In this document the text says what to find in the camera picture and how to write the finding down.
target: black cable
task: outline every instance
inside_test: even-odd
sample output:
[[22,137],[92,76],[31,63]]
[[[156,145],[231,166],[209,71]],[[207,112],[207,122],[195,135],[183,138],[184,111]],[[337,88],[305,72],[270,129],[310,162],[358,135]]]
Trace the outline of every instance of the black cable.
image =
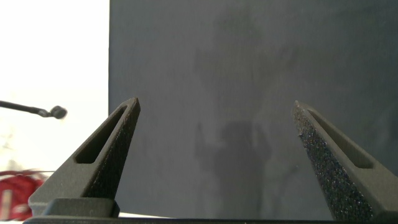
[[57,119],[62,119],[68,113],[68,111],[65,108],[62,108],[60,106],[55,106],[54,108],[51,109],[51,112],[48,112],[42,108],[36,108],[33,106],[24,106],[6,101],[0,101],[0,107],[37,114],[42,116],[43,118],[54,117]]

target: gray panel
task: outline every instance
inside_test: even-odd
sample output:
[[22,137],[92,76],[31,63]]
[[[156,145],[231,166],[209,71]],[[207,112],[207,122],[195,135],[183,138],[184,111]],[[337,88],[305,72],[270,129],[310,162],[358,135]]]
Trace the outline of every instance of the gray panel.
[[141,114],[116,200],[175,218],[329,220],[290,111],[398,174],[397,1],[111,1],[109,110]]

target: gray wall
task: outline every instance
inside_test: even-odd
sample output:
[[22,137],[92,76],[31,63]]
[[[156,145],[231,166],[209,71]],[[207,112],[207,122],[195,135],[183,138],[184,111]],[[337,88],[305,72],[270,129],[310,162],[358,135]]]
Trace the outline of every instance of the gray wall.
[[398,1],[111,1],[109,110],[141,115],[116,200],[175,218],[329,220],[290,110],[395,174]]

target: red object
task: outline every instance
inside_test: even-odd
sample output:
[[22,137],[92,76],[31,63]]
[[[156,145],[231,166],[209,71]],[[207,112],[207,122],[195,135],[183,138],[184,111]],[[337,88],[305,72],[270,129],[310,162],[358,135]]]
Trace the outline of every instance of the red object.
[[28,198],[43,184],[44,177],[32,170],[0,172],[0,176],[4,175],[12,177],[0,180],[0,220],[23,221],[30,218],[32,210],[28,206]]

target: white wall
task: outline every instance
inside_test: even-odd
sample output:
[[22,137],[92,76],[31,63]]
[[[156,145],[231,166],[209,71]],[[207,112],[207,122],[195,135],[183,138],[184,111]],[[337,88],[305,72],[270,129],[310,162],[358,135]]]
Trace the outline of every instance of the white wall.
[[55,170],[106,119],[108,40],[109,0],[0,0],[0,100],[68,110],[0,108],[0,170]]

